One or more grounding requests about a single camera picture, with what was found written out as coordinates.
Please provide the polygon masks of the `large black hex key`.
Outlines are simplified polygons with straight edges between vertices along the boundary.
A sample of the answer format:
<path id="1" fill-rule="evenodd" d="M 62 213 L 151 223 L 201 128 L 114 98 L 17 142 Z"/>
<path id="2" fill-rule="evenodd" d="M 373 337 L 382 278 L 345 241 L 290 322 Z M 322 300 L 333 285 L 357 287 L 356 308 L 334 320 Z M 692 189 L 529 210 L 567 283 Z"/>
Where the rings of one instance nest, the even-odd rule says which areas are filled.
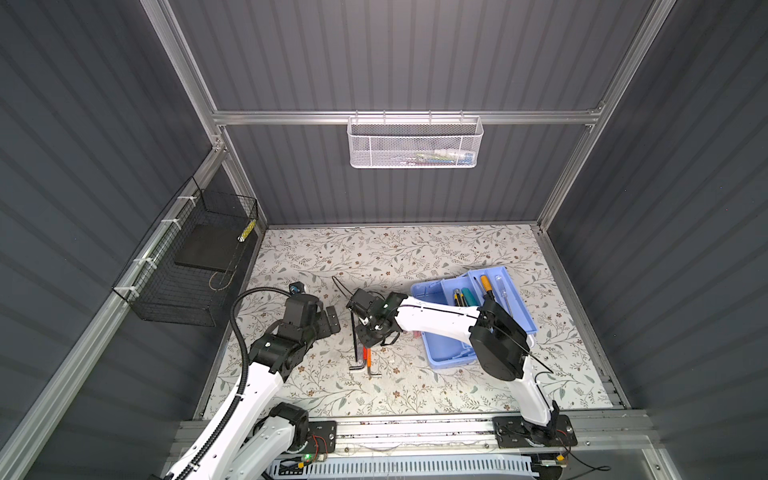
<path id="1" fill-rule="evenodd" d="M 355 326 L 352 326 L 352 340 L 353 340 L 353 353 L 354 353 L 354 363 L 349 366 L 349 371 L 358 371 L 365 368 L 366 360 L 364 358 L 364 351 L 363 347 L 361 346 L 357 333 L 355 330 Z"/>

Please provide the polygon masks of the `white blue tool box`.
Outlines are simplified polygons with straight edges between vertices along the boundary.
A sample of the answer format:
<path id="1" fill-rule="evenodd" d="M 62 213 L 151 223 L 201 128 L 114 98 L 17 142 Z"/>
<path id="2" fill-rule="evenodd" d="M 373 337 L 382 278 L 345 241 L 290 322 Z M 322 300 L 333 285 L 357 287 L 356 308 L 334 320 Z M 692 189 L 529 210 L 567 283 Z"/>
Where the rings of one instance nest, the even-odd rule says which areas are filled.
<path id="1" fill-rule="evenodd" d="M 476 320 L 479 313 L 478 309 L 483 305 L 485 299 L 483 298 L 482 291 L 478 288 L 475 277 L 482 274 L 489 278 L 495 294 L 495 300 L 500 302 L 502 309 L 506 312 L 495 277 L 501 275 L 504 278 L 512 311 L 512 314 L 506 313 L 529 336 L 535 337 L 538 333 L 538 327 L 535 325 L 532 315 L 505 266 L 470 270 L 453 278 L 416 283 L 410 287 L 409 296 L 422 303 L 432 304 L 434 309 L 457 311 L 459 306 L 455 305 L 453 291 L 455 289 L 468 288 L 475 295 L 479 305 L 462 308 L 467 310 L 469 315 Z M 421 333 L 426 349 L 427 361 L 432 369 L 440 370 L 460 367 L 476 361 L 477 355 L 468 341 L 463 342 L 449 337 L 447 334 L 444 334 L 444 331 L 445 329 L 442 328 L 439 331 L 423 331 Z"/>

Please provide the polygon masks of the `yellow black utility knife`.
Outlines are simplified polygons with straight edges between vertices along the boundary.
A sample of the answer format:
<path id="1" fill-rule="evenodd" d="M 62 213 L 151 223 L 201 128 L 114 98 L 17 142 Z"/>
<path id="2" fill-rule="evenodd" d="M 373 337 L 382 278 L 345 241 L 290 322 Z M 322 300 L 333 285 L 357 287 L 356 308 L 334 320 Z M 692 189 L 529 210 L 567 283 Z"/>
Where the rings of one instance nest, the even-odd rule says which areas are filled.
<path id="1" fill-rule="evenodd" d="M 467 306 L 467 302 L 461 290 L 455 289 L 453 291 L 453 297 L 454 297 L 454 302 L 456 306 L 459 306 L 459 307 Z"/>

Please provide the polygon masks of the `teal handled tool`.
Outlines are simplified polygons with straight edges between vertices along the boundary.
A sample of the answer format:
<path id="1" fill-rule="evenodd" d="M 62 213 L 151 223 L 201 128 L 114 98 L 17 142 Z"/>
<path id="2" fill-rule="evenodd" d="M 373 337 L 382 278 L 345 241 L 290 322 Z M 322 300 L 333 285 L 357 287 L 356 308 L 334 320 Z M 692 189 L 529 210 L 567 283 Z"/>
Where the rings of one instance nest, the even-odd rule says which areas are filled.
<path id="1" fill-rule="evenodd" d="M 461 289 L 461 298 L 463 299 L 463 303 L 465 306 L 474 307 L 479 305 L 475 295 L 468 288 Z"/>

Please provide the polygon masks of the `black yellow screwdriver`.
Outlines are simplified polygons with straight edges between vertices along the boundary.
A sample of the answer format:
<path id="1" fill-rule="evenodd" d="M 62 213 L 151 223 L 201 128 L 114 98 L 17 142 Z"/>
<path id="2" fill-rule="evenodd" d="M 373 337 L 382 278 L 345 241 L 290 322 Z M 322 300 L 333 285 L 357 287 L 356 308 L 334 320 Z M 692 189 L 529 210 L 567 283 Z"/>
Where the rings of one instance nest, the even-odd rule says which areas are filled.
<path id="1" fill-rule="evenodd" d="M 482 291 L 482 295 L 484 299 L 495 299 L 495 294 L 493 291 L 492 284 L 489 280 L 489 278 L 482 274 L 475 277 L 475 281 L 478 285 L 478 288 Z"/>

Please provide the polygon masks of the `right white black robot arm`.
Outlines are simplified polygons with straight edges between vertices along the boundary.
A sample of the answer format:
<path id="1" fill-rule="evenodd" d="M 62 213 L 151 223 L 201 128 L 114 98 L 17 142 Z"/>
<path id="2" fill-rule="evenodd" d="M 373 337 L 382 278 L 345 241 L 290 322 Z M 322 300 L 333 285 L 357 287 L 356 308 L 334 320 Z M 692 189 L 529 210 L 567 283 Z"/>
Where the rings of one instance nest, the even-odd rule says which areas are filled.
<path id="1" fill-rule="evenodd" d="M 420 331 L 470 345 L 482 370 L 507 383 L 520 412 L 517 434 L 534 446 L 568 448 L 566 417 L 538 381 L 533 364 L 554 372 L 533 354 L 534 338 L 487 291 L 479 306 L 444 305 L 391 292 L 383 297 L 340 279 L 334 285 L 347 299 L 357 342 L 368 350 L 394 345 L 402 333 Z"/>

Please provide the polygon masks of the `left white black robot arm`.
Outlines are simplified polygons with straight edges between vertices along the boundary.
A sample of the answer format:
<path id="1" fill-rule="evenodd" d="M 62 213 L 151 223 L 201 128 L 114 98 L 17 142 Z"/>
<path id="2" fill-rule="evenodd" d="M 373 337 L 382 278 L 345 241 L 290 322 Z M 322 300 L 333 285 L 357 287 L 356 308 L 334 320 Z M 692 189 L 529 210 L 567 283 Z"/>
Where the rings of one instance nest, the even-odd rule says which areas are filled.
<path id="1" fill-rule="evenodd" d="M 247 345 L 237 322 L 238 305 L 255 293 L 284 296 L 285 310 Z M 306 445 L 306 410 L 281 403 L 265 418 L 260 414 L 313 344 L 340 331 L 336 310 L 324 307 L 300 282 L 286 290 L 260 286 L 234 299 L 229 324 L 241 356 L 239 382 L 193 445 L 163 475 L 165 479 L 268 479 L 277 457 L 296 454 Z"/>

